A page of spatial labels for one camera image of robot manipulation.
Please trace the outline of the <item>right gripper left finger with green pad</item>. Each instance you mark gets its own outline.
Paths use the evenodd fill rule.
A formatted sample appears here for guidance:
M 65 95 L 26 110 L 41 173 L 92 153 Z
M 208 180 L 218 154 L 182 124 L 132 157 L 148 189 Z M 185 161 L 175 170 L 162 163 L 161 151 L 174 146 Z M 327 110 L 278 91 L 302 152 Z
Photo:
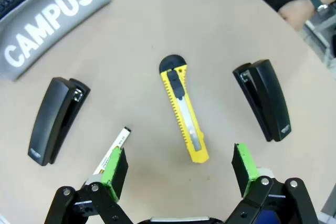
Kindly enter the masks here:
M 116 147 L 100 178 L 79 190 L 57 189 L 45 223 L 86 223 L 91 216 L 100 216 L 104 223 L 131 223 L 118 204 L 127 170 L 125 151 Z

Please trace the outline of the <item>person left hand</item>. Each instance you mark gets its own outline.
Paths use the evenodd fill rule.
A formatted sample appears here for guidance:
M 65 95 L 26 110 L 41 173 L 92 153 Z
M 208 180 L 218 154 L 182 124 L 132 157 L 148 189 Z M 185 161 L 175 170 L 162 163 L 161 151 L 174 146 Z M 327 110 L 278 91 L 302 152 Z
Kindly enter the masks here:
M 278 14 L 295 30 L 303 28 L 305 22 L 315 14 L 310 0 L 294 0 L 286 3 L 278 10 Z

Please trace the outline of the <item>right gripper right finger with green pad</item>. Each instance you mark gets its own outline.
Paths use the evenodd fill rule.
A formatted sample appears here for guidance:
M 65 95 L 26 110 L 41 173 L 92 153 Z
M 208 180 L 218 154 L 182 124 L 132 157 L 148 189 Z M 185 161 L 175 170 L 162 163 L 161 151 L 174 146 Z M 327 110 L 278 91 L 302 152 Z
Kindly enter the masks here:
M 226 223 L 318 223 L 308 190 L 302 179 L 281 183 L 261 174 L 246 144 L 234 145 L 232 166 L 242 200 Z

